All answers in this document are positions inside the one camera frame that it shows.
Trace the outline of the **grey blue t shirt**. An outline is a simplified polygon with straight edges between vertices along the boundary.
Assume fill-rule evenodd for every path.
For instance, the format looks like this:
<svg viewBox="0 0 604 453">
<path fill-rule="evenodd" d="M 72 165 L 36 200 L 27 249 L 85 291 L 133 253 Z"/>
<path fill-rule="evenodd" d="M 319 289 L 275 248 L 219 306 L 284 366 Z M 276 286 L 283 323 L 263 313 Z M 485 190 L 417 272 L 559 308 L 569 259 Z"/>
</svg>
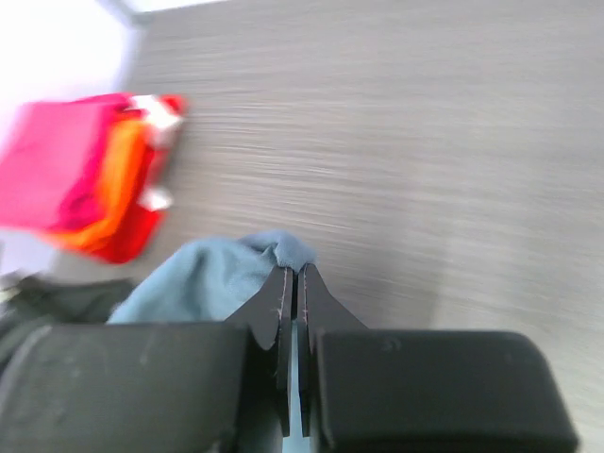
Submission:
<svg viewBox="0 0 604 453">
<path fill-rule="evenodd" d="M 183 244 L 113 311 L 110 324 L 224 321 L 255 295 L 274 267 L 315 262 L 310 246 L 284 230 Z"/>
</svg>

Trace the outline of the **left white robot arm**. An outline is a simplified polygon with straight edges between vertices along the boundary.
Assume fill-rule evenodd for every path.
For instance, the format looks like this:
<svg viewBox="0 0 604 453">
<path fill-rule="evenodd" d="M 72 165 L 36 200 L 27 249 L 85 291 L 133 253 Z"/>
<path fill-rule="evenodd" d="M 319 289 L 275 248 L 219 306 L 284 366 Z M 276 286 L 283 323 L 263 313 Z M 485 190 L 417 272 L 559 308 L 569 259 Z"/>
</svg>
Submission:
<svg viewBox="0 0 604 453">
<path fill-rule="evenodd" d="M 75 284 L 35 275 L 2 277 L 1 364 L 40 327 L 106 322 L 134 288 L 127 278 Z"/>
</svg>

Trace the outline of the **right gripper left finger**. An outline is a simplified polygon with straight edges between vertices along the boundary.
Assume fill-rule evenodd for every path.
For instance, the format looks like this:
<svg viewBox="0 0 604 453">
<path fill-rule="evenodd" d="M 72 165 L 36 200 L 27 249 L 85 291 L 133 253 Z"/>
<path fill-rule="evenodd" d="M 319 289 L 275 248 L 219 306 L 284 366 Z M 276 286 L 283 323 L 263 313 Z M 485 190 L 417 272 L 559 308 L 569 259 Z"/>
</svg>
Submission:
<svg viewBox="0 0 604 453">
<path fill-rule="evenodd" d="M 262 364 L 254 365 L 252 373 L 268 386 L 283 437 L 291 432 L 294 283 L 292 269 L 274 267 L 261 288 L 226 319 L 247 327 L 254 338 Z"/>
</svg>

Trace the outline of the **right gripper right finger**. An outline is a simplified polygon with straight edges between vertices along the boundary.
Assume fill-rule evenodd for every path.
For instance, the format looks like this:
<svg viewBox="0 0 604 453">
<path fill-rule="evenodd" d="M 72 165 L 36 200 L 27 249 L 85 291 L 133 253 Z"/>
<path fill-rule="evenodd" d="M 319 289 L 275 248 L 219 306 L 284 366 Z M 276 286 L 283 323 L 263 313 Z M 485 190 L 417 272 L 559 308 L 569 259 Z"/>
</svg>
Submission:
<svg viewBox="0 0 604 453">
<path fill-rule="evenodd" d="M 297 276 L 297 365 L 302 435 L 310 437 L 311 362 L 319 330 L 367 329 L 328 290 L 315 264 Z"/>
</svg>

